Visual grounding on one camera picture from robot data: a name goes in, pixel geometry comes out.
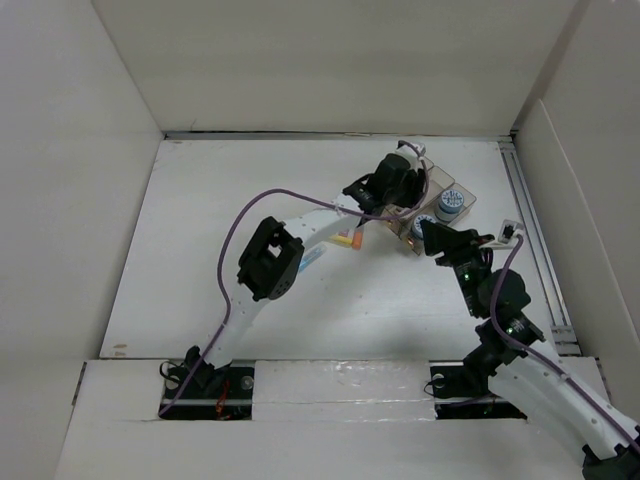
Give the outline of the blue highlighter marker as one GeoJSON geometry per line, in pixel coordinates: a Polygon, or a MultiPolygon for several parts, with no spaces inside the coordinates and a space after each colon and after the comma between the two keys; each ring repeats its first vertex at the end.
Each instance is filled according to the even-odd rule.
{"type": "Polygon", "coordinates": [[[301,262],[299,264],[298,272],[302,273],[313,262],[317,261],[327,251],[327,246],[324,242],[315,245],[313,248],[306,250],[301,262]]]}

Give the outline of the clear three-compartment organizer tray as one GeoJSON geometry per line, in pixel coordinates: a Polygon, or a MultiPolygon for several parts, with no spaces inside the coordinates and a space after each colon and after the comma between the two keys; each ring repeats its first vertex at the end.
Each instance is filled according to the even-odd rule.
{"type": "Polygon", "coordinates": [[[387,227],[399,238],[402,244],[410,249],[416,255],[423,253],[423,241],[422,239],[415,238],[411,234],[411,224],[413,219],[420,214],[431,215],[436,222],[449,227],[453,227],[459,220],[464,218],[473,207],[477,200],[477,197],[469,190],[457,183],[453,177],[442,170],[440,167],[433,166],[428,170],[429,173],[429,187],[428,193],[425,199],[420,204],[420,207],[409,214],[409,208],[399,208],[396,206],[388,206],[383,210],[383,216],[399,216],[399,219],[387,220],[387,227]],[[464,207],[459,216],[451,222],[440,221],[434,213],[438,198],[441,193],[448,189],[459,190],[465,197],[464,207]]]}

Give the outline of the orange highlighter marker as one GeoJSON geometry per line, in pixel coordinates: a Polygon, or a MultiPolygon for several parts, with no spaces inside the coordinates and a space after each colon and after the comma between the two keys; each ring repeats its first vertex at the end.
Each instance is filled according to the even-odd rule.
{"type": "Polygon", "coordinates": [[[353,250],[359,251],[362,248],[364,239],[364,226],[360,225],[354,229],[353,235],[351,237],[351,248],[353,250]]]}

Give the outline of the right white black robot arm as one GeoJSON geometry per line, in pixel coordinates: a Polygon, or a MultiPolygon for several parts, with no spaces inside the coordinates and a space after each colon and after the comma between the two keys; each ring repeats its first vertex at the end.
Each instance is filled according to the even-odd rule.
{"type": "Polygon", "coordinates": [[[586,479],[639,476],[639,424],[591,388],[524,313],[531,298],[511,265],[524,244],[521,224],[499,236],[420,223],[424,252],[453,270],[480,344],[462,364],[476,394],[498,396],[556,440],[586,479]]]}

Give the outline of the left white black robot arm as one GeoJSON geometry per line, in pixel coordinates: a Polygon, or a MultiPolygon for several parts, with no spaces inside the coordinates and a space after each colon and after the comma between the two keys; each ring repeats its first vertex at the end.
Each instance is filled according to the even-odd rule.
{"type": "Polygon", "coordinates": [[[225,301],[222,320],[201,353],[196,348],[188,351],[185,383],[201,396],[216,394],[240,339],[268,303],[291,289],[307,250],[341,231],[355,230],[370,221],[400,219],[416,211],[428,188],[425,153],[401,141],[374,172],[355,180],[330,202],[283,188],[267,190],[249,201],[232,223],[220,251],[216,275],[225,301]],[[252,206],[275,194],[309,202],[315,208],[284,221],[264,218],[239,257],[236,283],[228,291],[223,263],[232,236],[252,206]]]}

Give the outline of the yellow highlighter marker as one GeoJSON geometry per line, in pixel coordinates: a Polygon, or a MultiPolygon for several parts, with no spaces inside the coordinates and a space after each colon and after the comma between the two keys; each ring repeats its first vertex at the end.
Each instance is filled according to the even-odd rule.
{"type": "Polygon", "coordinates": [[[351,248],[353,244],[351,236],[334,235],[331,237],[331,241],[346,248],[351,248]]]}

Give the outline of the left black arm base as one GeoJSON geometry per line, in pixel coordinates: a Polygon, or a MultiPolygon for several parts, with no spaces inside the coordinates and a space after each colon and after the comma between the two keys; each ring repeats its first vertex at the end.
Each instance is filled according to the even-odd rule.
{"type": "Polygon", "coordinates": [[[252,419],[255,363],[232,363],[205,392],[192,379],[179,399],[176,394],[188,370],[166,361],[159,367],[164,381],[158,416],[170,421],[245,421],[252,419]]]}

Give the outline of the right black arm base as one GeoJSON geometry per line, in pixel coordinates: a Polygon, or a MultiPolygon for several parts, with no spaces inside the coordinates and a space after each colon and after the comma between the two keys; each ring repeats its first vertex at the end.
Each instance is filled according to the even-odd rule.
{"type": "Polygon", "coordinates": [[[423,391],[434,400],[437,420],[520,419],[527,416],[508,401],[490,393],[466,376],[461,362],[429,365],[430,379],[423,391]]]}

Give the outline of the blue tape roll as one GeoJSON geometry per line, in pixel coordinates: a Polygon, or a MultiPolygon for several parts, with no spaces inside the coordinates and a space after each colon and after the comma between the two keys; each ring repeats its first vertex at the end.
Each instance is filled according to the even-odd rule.
{"type": "Polygon", "coordinates": [[[455,220],[462,212],[465,197],[456,189],[448,189],[441,193],[438,198],[434,213],[442,222],[455,220]]]}
{"type": "Polygon", "coordinates": [[[424,232],[422,228],[422,224],[424,222],[435,223],[436,220],[428,214],[420,214],[417,215],[411,224],[411,234],[418,239],[424,238],[424,232]]]}

